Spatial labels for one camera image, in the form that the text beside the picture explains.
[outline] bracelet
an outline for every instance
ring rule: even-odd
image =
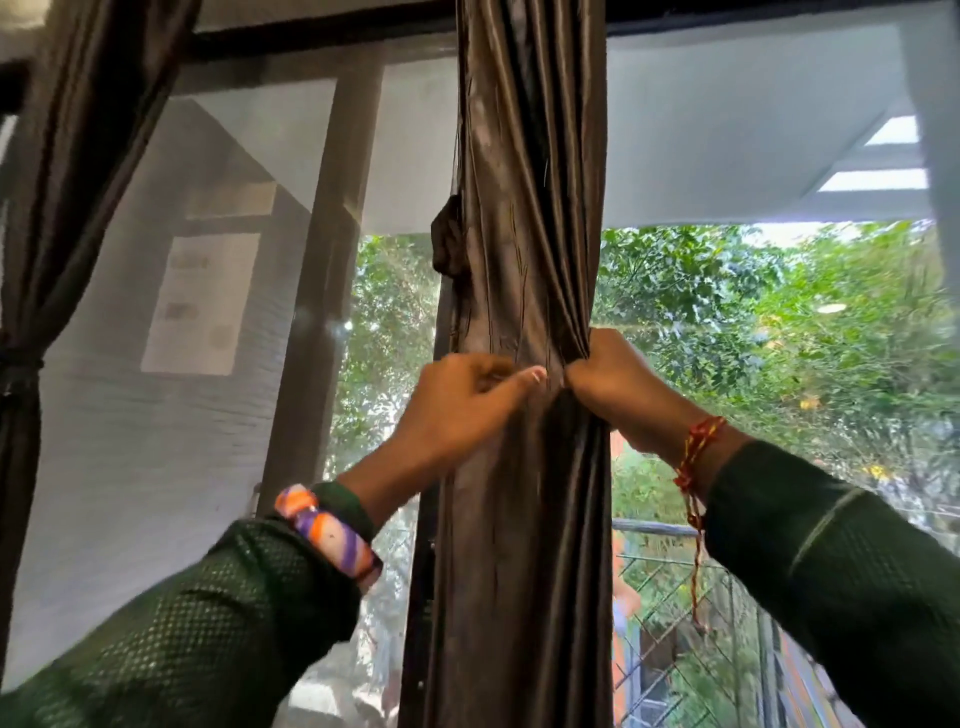
[[[321,510],[312,491],[292,485],[276,497],[274,507],[337,571],[356,582],[360,594],[380,577],[380,557],[346,523]]]
[[[693,572],[690,576],[690,602],[694,626],[701,632],[706,631],[697,616],[697,576],[700,573],[700,564],[704,553],[704,520],[700,513],[700,501],[693,494],[693,465],[700,457],[700,453],[713,442],[717,434],[727,424],[725,417],[708,417],[701,423],[694,425],[686,435],[684,444],[684,459],[677,468],[677,477],[674,483],[680,488],[686,506],[686,522],[697,529],[696,554],[693,558]]]

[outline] brown satin curtain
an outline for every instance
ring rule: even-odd
[[[32,63],[9,151],[0,289],[0,674],[36,486],[37,373],[90,281],[199,7],[200,0],[55,0]]]
[[[603,0],[458,0],[458,189],[434,225],[456,352],[550,393],[442,486],[428,728],[609,728],[610,436],[588,354],[607,153]]]

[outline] hand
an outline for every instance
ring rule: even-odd
[[[396,431],[338,479],[379,526],[499,431],[546,381],[493,354],[449,354],[420,373]]]
[[[566,367],[566,385],[593,414],[641,452],[676,466],[691,425],[708,413],[671,389],[613,328],[590,332],[590,357]]]

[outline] chain-link fence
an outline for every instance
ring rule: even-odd
[[[640,599],[614,636],[614,722],[624,728],[853,728],[816,666],[708,558],[691,581],[695,531],[614,519],[617,572]]]

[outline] skylight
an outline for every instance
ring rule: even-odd
[[[870,137],[866,146],[877,144],[916,144],[920,141],[916,116],[894,116]]]
[[[866,192],[883,189],[927,189],[925,169],[863,169],[837,172],[821,192]]]

